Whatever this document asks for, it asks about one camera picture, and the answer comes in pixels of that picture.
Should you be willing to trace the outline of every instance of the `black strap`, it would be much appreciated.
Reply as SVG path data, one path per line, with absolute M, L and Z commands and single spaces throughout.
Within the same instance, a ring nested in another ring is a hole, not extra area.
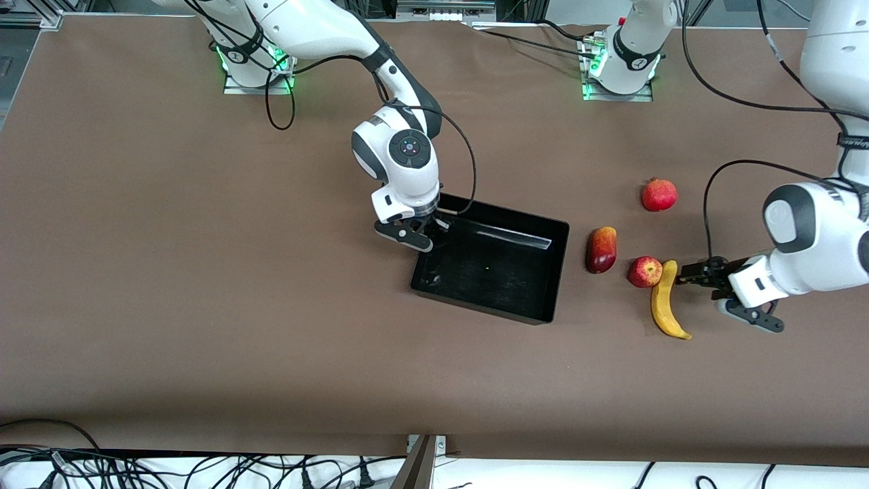
M 394 108 L 396 112 L 404 119 L 404 122 L 408 123 L 411 129 L 416 129 L 419 132 L 424 132 L 422 130 L 422 124 L 420 124 L 419 119 L 416 118 L 413 112 L 408 109 L 405 104 L 402 104 L 398 101 L 397 98 L 393 98 L 389 101 L 389 106 Z
M 852 136 L 840 132 L 837 144 L 845 148 L 845 151 L 869 151 L 869 136 Z M 851 180 L 846 180 L 846 182 L 857 191 L 857 196 L 860 199 L 860 220 L 866 222 L 869 220 L 869 186 Z
M 365 59 L 362 60 L 362 66 L 366 70 L 374 73 L 378 68 L 383 66 L 393 55 L 392 47 L 389 44 L 381 43 L 377 50 Z
M 627 68 L 630 71 L 644 70 L 656 57 L 658 57 L 661 50 L 661 48 L 658 48 L 654 53 L 646 55 L 641 55 L 640 53 L 629 50 L 628 47 L 621 42 L 621 28 L 615 31 L 615 36 L 613 36 L 613 46 L 615 47 L 615 53 L 618 54 L 621 59 L 625 60 L 625 64 L 627 64 Z
M 217 49 L 220 50 L 225 59 L 228 59 L 231 63 L 244 64 L 248 62 L 250 55 L 260 49 L 265 36 L 262 34 L 262 27 L 257 21 L 254 21 L 254 26 L 256 27 L 256 32 L 254 32 L 254 35 L 251 36 L 247 43 L 239 44 L 237 47 L 224 46 L 222 44 L 217 45 Z
M 838 144 L 848 150 L 869 150 L 869 136 L 846 136 L 840 132 Z

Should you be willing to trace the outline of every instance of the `green led light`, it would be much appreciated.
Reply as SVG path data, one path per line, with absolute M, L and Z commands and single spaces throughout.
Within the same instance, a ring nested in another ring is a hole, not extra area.
M 229 73 L 229 68 L 226 66 L 226 60 L 223 59 L 223 53 L 221 53 L 220 50 L 217 50 L 217 57 L 220 58 L 220 65 L 221 68 L 223 68 L 223 71 Z
M 283 52 L 283 50 L 281 50 L 281 48 L 273 48 L 273 47 L 269 46 L 269 56 L 271 56 L 271 58 L 275 60 L 275 63 L 277 63 L 278 61 L 281 61 L 281 59 L 284 58 L 284 56 L 286 56 L 286 54 L 287 53 Z M 287 57 L 286 59 L 281 61 L 280 64 L 277 65 L 277 69 L 280 71 L 286 71 L 288 67 L 289 67 L 289 57 Z

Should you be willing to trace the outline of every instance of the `power cable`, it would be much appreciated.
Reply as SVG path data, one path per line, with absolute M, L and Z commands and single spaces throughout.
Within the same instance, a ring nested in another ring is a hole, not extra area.
M 682 11 L 683 15 L 686 15 L 688 12 L 688 3 L 689 3 L 689 0 L 685 0 L 684 8 Z M 732 95 L 728 95 L 725 92 L 713 87 L 700 74 L 700 72 L 697 71 L 697 67 L 694 66 L 693 60 L 691 59 L 691 53 L 688 50 L 687 23 L 682 23 L 681 31 L 682 31 L 682 49 L 685 53 L 685 60 L 688 64 L 688 68 L 691 70 L 692 74 L 694 75 L 695 78 L 697 78 L 697 81 L 699 81 L 700 84 L 702 84 L 709 91 L 711 91 L 712 93 L 714 93 L 715 95 L 717 95 L 719 97 L 725 98 L 726 100 L 729 100 L 731 102 L 735 102 L 736 104 L 745 105 L 748 107 L 753 107 L 755 109 L 766 109 L 768 111 L 785 111 L 785 112 L 820 112 L 820 113 L 825 113 L 825 114 L 838 114 L 841 116 L 851 116 L 851 117 L 856 117 L 858 119 L 862 119 L 865 121 L 869 121 L 869 116 L 864 115 L 864 114 L 860 114 L 860 113 L 855 112 L 855 111 L 845 111 L 845 110 L 840 110 L 840 109 L 825 109 L 822 107 L 820 107 L 820 108 L 819 107 L 792 107 L 792 106 L 787 106 L 787 105 L 759 104 L 756 102 L 750 102 L 747 100 L 743 100 L 741 98 L 737 98 L 737 97 L 734 97 Z

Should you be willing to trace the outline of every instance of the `black cable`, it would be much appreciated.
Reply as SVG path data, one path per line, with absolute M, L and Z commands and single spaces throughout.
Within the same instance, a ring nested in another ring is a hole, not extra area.
M 769 43 L 770 49 L 773 50 L 773 54 L 775 55 L 775 58 L 779 61 L 781 68 L 785 71 L 785 73 L 787 73 L 787 75 L 789 77 L 791 77 L 793 79 L 794 82 L 797 82 L 797 85 L 799 85 L 799 87 L 801 89 L 803 89 L 803 91 L 805 93 L 809 94 L 809 97 L 813 98 L 814 101 L 817 102 L 821 107 L 823 107 L 825 109 L 830 109 L 829 105 L 827 105 L 820 98 L 815 97 L 814 94 L 812 94 L 806 88 L 806 86 L 803 85 L 803 81 L 799 78 L 799 75 L 797 75 L 793 70 L 791 70 L 791 67 L 787 65 L 787 61 L 785 61 L 785 59 L 783 57 L 781 57 L 781 55 L 779 54 L 779 48 L 776 47 L 775 42 L 773 41 L 773 35 L 770 34 L 769 28 L 766 26 L 766 15 L 764 14 L 764 11 L 763 11 L 763 0 L 757 0 L 757 6 L 758 6 L 758 19 L 760 20 L 760 28 L 763 30 L 764 36 L 766 36 L 766 41 Z M 845 129 L 845 125 L 842 123 L 842 121 L 838 117 L 836 117 L 836 114 L 831 113 L 830 117 L 832 117 L 833 120 L 836 121 L 836 124 L 839 126 L 841 131 L 843 133 L 847 134 L 847 131 Z
M 49 418 L 16 419 L 14 421 L 9 421 L 8 423 L 0 424 L 0 430 L 2 430 L 4 428 L 8 428 L 9 426 L 15 426 L 15 425 L 41 425 L 41 424 L 60 425 L 60 426 L 66 426 L 68 428 L 72 428 L 73 430 L 76 430 L 78 432 L 78 434 L 85 437 L 85 439 L 88 440 L 88 443 L 90 443 L 90 445 L 93 446 L 97 451 L 100 450 L 100 445 L 96 444 L 96 440 L 94 440 L 94 437 L 90 436 L 90 433 L 85 431 L 84 428 L 82 428 L 81 426 L 79 426 L 75 423 L 70 423 L 69 421 L 64 421 L 62 419 L 49 419 Z
M 338 56 L 330 56 L 330 57 L 325 57 L 325 58 L 323 58 L 323 59 L 321 59 L 321 60 L 319 60 L 319 61 L 317 61 L 317 62 L 315 62 L 315 63 L 309 64 L 308 66 L 305 66 L 305 67 L 303 67 L 303 68 L 300 68 L 300 69 L 298 69 L 298 70 L 295 70 L 295 71 L 294 71 L 294 74 L 296 74 L 296 75 L 301 75 L 301 74 L 304 73 L 305 71 L 308 71 L 308 70 L 314 69 L 314 68 L 316 68 L 317 66 L 320 66 L 320 65 L 323 64 L 323 63 L 328 63 L 329 61 L 335 61 L 336 59 L 352 59 L 352 60 L 354 60 L 354 61 L 358 61 L 358 62 L 360 62 L 360 63 L 362 62 L 362 58 L 360 58 L 360 57 L 358 57 L 358 56 L 351 56 L 351 55 L 345 55 L 345 54 L 338 55 Z
M 760 489 L 766 489 L 766 480 L 769 479 L 769 474 L 773 473 L 774 468 L 775 464 L 770 464 L 766 468 L 766 472 L 763 472 L 763 478 L 760 479 Z
M 685 0 L 682 14 L 685 16 L 688 12 L 688 2 L 689 0 Z M 691 53 L 688 51 L 688 41 L 687 41 L 687 23 L 682 23 L 682 50 L 685 53 L 685 61 L 688 63 L 688 68 L 693 73 L 694 77 L 697 78 L 697 81 L 700 82 L 704 87 L 706 87 L 709 91 L 714 93 L 715 95 L 725 98 L 731 102 L 735 102 L 736 104 L 745 105 L 747 107 L 753 107 L 755 109 L 766 109 L 769 111 L 784 111 L 784 112 L 820 112 L 825 114 L 839 114 L 842 116 L 851 116 L 856 117 L 858 119 L 862 119 L 865 121 L 869 121 L 869 116 L 860 114 L 854 111 L 844 111 L 839 109 L 824 109 L 820 107 L 792 107 L 786 105 L 770 105 L 770 104 L 758 104 L 756 102 L 749 102 L 747 100 L 742 100 L 741 98 L 734 97 L 732 95 L 728 95 L 725 92 L 718 90 L 713 87 L 706 79 L 697 71 L 697 67 L 694 66 L 694 63 L 691 59 Z
M 289 80 L 288 80 L 287 86 L 289 87 L 289 102 L 291 105 L 292 112 L 291 112 L 291 115 L 289 116 L 289 122 L 287 123 L 287 125 L 278 125 L 275 122 L 275 119 L 271 115 L 271 104 L 269 104 L 269 92 L 271 91 L 271 78 L 272 78 L 272 72 L 270 70 L 268 75 L 266 75 L 266 86 L 265 86 L 265 90 L 264 90 L 265 100 L 266 100 L 266 116 L 269 118 L 269 124 L 272 124 L 272 127 L 274 127 L 275 129 L 277 129 L 279 131 L 286 131 L 287 129 L 292 127 L 293 122 L 295 122 L 295 93 L 294 93 L 293 87 L 289 86 Z
M 789 166 L 784 166 L 783 164 L 770 163 L 768 161 L 761 161 L 757 159 L 738 159 L 719 166 L 709 177 L 709 180 L 706 182 L 706 189 L 703 191 L 703 227 L 706 229 L 706 251 L 709 259 L 712 259 L 712 233 L 709 231 L 709 213 L 708 213 L 708 204 L 709 204 L 709 189 L 712 187 L 712 182 L 718 177 L 719 173 L 721 173 L 725 168 L 734 166 L 735 164 L 757 164 L 760 166 L 768 166 L 770 168 L 775 168 L 782 171 L 788 171 L 793 173 L 794 175 L 799 175 L 803 178 L 814 180 L 820 184 L 830 185 L 832 187 L 836 187 L 843 191 L 850 191 L 857 193 L 853 188 L 846 187 L 842 184 L 838 184 L 836 182 L 830 181 L 826 178 L 821 178 L 811 173 L 806 173 L 805 171 L 796 170 Z
M 513 12 L 516 12 L 516 9 L 518 9 L 520 6 L 528 3 L 528 1 L 529 0 L 519 0 L 518 2 L 516 2 L 516 4 L 513 6 L 513 8 L 508 10 L 507 13 L 504 14 L 504 17 L 501 18 L 501 22 L 504 22 L 505 20 L 507 20 L 508 17 L 513 15 Z
M 773 469 L 775 468 L 775 464 L 770 464 L 766 468 L 766 471 L 763 472 L 763 478 L 760 479 L 760 489 L 766 489 L 766 480 L 769 479 L 769 474 L 773 473 Z M 694 480 L 694 487 L 696 489 L 704 489 L 703 486 L 700 485 L 700 482 L 708 482 L 712 489 L 718 489 L 718 486 L 715 485 L 715 481 L 709 478 L 706 475 L 699 475 L 697 479 Z
M 578 41 L 578 42 L 582 42 L 582 39 L 585 36 L 591 36 L 592 34 L 594 34 L 594 32 L 591 32 L 590 34 L 586 34 L 585 36 L 575 36 L 575 35 L 571 34 L 570 32 L 567 32 L 566 30 L 562 29 L 561 26 L 558 25 L 557 23 L 549 21 L 545 18 L 542 18 L 541 20 L 535 20 L 534 23 L 537 23 L 540 25 L 548 25 L 549 27 L 555 29 L 555 31 L 558 32 L 559 34 L 561 34 L 562 36 L 564 36 L 568 39 L 571 39 L 573 41 Z
M 697 476 L 697 479 L 694 480 L 694 487 L 696 487 L 697 489 L 703 489 L 703 486 L 700 485 L 700 482 L 702 482 L 704 480 L 706 482 L 708 482 L 710 486 L 712 486 L 712 489 L 718 489 L 718 486 L 715 485 L 715 481 L 712 479 L 709 479 L 705 475 L 698 475 Z
M 394 109 L 397 109 L 398 111 L 404 111 L 404 110 L 426 111 L 426 112 L 431 112 L 433 114 L 437 114 L 437 115 L 447 119 L 447 122 L 449 122 L 450 125 L 452 125 L 455 128 L 456 132 L 458 132 L 459 136 L 461 136 L 461 139 L 464 140 L 465 145 L 468 147 L 468 153 L 471 155 L 471 171 L 474 173 L 474 180 L 473 180 L 473 183 L 471 184 L 471 197 L 468 199 L 468 204 L 465 205 L 464 209 L 456 212 L 456 214 L 461 215 L 461 214 L 464 214 L 465 212 L 467 212 L 471 208 L 471 205 L 474 204 L 474 201 L 476 200 L 476 197 L 477 197 L 477 156 L 474 153 L 474 147 L 471 146 L 471 141 L 468 139 L 468 135 L 466 135 L 465 131 L 463 131 L 461 129 L 461 127 L 450 116 L 445 114 L 443 111 L 439 111 L 437 109 L 433 109 L 431 107 L 425 107 L 422 105 L 403 105 L 403 104 L 397 104 L 397 103 L 390 102 L 387 99 L 386 87 L 383 85 L 383 80 L 381 80 L 380 77 L 378 77 L 376 73 L 372 73 L 372 75 L 374 75 L 375 83 L 378 85 L 377 93 L 380 95 L 381 101 L 385 105 L 392 107 Z
M 386 460 L 398 460 L 398 459 L 406 459 L 406 458 L 407 457 L 405 457 L 403 455 L 399 455 L 399 456 L 395 456 L 395 457 L 381 457 L 379 459 L 369 460 L 369 461 L 365 462 L 365 464 L 370 466 L 371 464 L 376 464 L 378 462 L 385 462 Z M 358 470 L 361 466 L 362 466 L 362 464 L 352 466 L 349 469 L 347 469 L 346 471 L 339 473 L 338 475 L 334 476 L 329 482 L 320 486 L 320 489 L 326 489 L 327 487 L 334 484 L 337 480 L 341 480 L 345 475 L 348 475 L 349 473 L 351 473 L 355 470 Z
M 522 39 L 521 37 L 509 36 L 508 34 L 501 34 L 500 32 L 492 32 L 491 30 L 481 30 L 481 32 L 484 32 L 490 36 L 503 37 L 505 39 L 510 39 L 510 40 L 513 40 L 513 41 L 516 41 L 519 43 L 537 46 L 539 48 L 543 48 L 543 49 L 547 49 L 547 50 L 563 52 L 563 53 L 572 54 L 574 56 L 584 57 L 584 58 L 588 58 L 588 59 L 594 58 L 594 55 L 592 53 L 580 52 L 577 50 L 567 50 L 564 48 L 559 48 L 557 46 L 550 46 L 549 44 L 543 44 L 543 43 L 537 43 L 535 41 L 529 41 L 528 39 Z
M 641 489 L 643 484 L 646 484 L 646 477 L 648 477 L 649 472 L 652 470 L 654 466 L 654 461 L 649 462 L 645 469 L 643 469 L 642 475 L 640 475 L 640 480 L 637 482 L 637 485 L 634 486 L 634 489 Z

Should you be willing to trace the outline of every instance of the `table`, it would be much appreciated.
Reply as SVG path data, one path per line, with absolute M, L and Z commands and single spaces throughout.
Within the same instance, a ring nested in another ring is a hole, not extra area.
M 570 223 L 555 321 L 410 292 L 415 254 L 373 233 L 377 184 L 349 150 L 379 105 L 358 65 L 300 76 L 298 119 L 278 132 L 259 97 L 221 94 L 194 18 L 72 16 L 42 34 L 0 132 L 0 416 L 74 420 L 127 448 L 387 453 L 437 432 L 471 457 L 867 464 L 869 289 L 789 298 L 772 335 L 679 288 L 694 335 L 682 342 L 624 279 L 639 255 L 703 257 L 700 199 L 718 165 L 832 171 L 829 117 L 715 97 L 676 33 L 654 102 L 612 104 L 582 100 L 569 55 L 458 23 L 376 29 L 473 142 L 478 198 Z M 774 35 L 796 64 L 804 31 Z M 758 30 L 689 37 L 721 89 L 812 102 Z M 274 102 L 283 120 L 288 101 Z M 467 195 L 461 140 L 445 126 L 435 144 L 444 191 Z M 672 210 L 641 209 L 651 177 L 680 189 Z M 768 248 L 761 205 L 790 181 L 725 172 L 716 252 Z M 620 261 L 593 276 L 585 239 L 601 225 L 619 230 Z

